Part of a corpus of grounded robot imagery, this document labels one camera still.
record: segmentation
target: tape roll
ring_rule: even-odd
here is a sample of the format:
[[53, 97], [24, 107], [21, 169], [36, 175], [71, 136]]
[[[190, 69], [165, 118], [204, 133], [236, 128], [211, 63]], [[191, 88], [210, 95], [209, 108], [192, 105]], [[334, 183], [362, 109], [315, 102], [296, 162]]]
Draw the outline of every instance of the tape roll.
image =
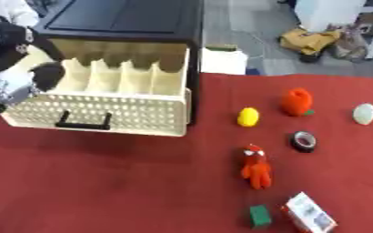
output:
[[290, 139], [291, 146], [301, 153], [311, 153], [317, 146], [317, 139], [306, 131], [298, 131]]

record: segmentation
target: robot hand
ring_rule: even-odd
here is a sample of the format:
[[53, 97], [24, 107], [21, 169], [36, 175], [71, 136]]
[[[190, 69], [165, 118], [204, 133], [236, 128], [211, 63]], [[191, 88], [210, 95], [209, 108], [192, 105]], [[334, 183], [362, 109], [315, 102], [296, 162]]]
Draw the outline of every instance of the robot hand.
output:
[[30, 28], [13, 25], [0, 16], [0, 47], [29, 45], [34, 42]]
[[[27, 47], [30, 45], [40, 48], [56, 62], [21, 71], [15, 64], [29, 56]], [[0, 17], [0, 113], [36, 93], [54, 88], [65, 75], [58, 62], [62, 59], [55, 46], [35, 30], [13, 25]]]

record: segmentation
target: white drawer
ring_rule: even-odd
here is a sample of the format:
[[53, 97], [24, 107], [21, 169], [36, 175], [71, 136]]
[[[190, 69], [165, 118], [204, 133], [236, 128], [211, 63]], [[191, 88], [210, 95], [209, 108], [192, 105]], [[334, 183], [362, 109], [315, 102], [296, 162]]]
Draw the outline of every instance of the white drawer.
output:
[[[65, 77], [54, 90], [10, 107], [2, 114], [8, 124], [174, 137], [186, 133], [187, 46], [54, 42], [67, 58], [73, 57], [63, 62]], [[23, 69], [49, 60], [41, 51], [30, 50], [18, 64]]]

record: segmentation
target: yellow bag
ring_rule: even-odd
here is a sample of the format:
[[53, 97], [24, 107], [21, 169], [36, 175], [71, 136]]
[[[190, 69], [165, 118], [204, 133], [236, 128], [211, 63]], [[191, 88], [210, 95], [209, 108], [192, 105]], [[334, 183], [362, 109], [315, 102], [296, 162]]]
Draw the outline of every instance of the yellow bag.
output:
[[298, 51], [304, 55], [314, 55], [326, 46], [335, 43], [340, 37], [340, 30], [310, 34], [304, 29], [296, 28], [286, 32], [279, 39], [282, 47]]

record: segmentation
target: white sleeve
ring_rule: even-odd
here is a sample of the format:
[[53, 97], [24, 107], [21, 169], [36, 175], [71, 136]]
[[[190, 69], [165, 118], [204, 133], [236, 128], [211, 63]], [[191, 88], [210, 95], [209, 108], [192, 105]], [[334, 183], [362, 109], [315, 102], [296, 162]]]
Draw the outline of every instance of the white sleeve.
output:
[[39, 22], [38, 14], [25, 0], [6, 0], [6, 8], [13, 24], [34, 26]]

